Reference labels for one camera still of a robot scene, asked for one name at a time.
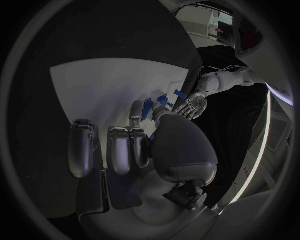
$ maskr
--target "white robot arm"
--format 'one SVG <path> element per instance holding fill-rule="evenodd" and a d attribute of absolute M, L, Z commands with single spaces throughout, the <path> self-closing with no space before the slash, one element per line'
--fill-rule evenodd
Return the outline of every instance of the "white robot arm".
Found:
<path fill-rule="evenodd" d="M 204 74 L 199 79 L 196 91 L 190 94 L 185 103 L 179 106 L 175 112 L 189 120 L 201 116 L 207 108 L 208 101 L 205 99 L 209 95 L 221 93 L 232 89 L 234 86 L 253 86 L 254 84 L 264 84 L 263 81 L 249 67 L 243 67 L 235 72 L 220 70 Z"/>

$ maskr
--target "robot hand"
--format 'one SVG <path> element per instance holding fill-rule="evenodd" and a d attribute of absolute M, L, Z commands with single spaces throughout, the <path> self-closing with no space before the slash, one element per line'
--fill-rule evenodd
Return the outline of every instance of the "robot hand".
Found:
<path fill-rule="evenodd" d="M 194 120 L 200 117 L 207 108 L 208 101 L 205 97 L 206 96 L 201 90 L 197 90 L 190 94 L 185 100 L 185 103 L 179 106 L 175 112 L 188 120 Z"/>

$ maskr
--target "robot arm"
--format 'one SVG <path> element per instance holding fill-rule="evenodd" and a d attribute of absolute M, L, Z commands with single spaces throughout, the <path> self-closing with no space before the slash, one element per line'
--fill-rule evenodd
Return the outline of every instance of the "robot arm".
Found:
<path fill-rule="evenodd" d="M 205 98 L 209 95 L 221 93 L 232 89 L 234 86 L 253 86 L 265 82 L 249 67 L 243 67 L 235 72 L 217 71 L 204 74 L 198 82 L 196 91 L 188 96 L 185 103 L 179 106 L 175 112 L 189 120 L 196 119 L 207 108 Z"/>

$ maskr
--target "white board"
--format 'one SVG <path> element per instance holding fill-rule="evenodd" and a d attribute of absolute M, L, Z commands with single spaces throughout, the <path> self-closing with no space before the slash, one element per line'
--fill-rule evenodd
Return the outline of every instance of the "white board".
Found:
<path fill-rule="evenodd" d="M 99 126 L 103 160 L 106 162 L 107 131 L 110 126 L 129 126 L 132 103 L 157 101 L 166 95 L 175 104 L 188 70 L 154 61 L 128 58 L 98 58 L 70 62 L 50 68 L 60 104 L 72 123 L 89 119 Z M 150 137 L 156 130 L 152 113 L 141 123 Z"/>

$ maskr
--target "light strip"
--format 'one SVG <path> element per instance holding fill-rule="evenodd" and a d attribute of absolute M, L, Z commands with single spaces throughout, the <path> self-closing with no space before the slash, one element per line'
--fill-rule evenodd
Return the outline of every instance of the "light strip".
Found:
<path fill-rule="evenodd" d="M 285 103 L 293 106 L 293 102 L 290 100 L 287 100 L 285 97 L 281 96 L 278 92 L 276 92 L 269 84 L 266 83 L 266 86 L 269 88 L 269 90 L 278 98 L 280 98 Z"/>
<path fill-rule="evenodd" d="M 249 184 L 250 184 L 251 180 L 253 179 L 257 169 L 259 168 L 259 165 L 261 163 L 261 160 L 262 160 L 262 157 L 263 157 L 263 154 L 265 152 L 266 145 L 267 145 L 267 140 L 268 140 L 268 135 L 269 135 L 269 130 L 270 130 L 270 121 L 271 121 L 271 94 L 270 94 L 270 91 L 269 91 L 268 94 L 267 94 L 267 115 L 266 115 L 265 131 L 264 131 L 264 136 L 263 136 L 260 152 L 258 154 L 256 163 L 254 164 L 254 167 L 253 167 L 249 177 L 247 178 L 246 182 L 244 183 L 242 188 L 239 190 L 237 195 L 234 197 L 234 199 L 229 204 L 235 203 L 237 200 L 239 200 L 239 198 L 242 196 L 242 194 L 244 193 L 246 188 L 249 186 Z"/>

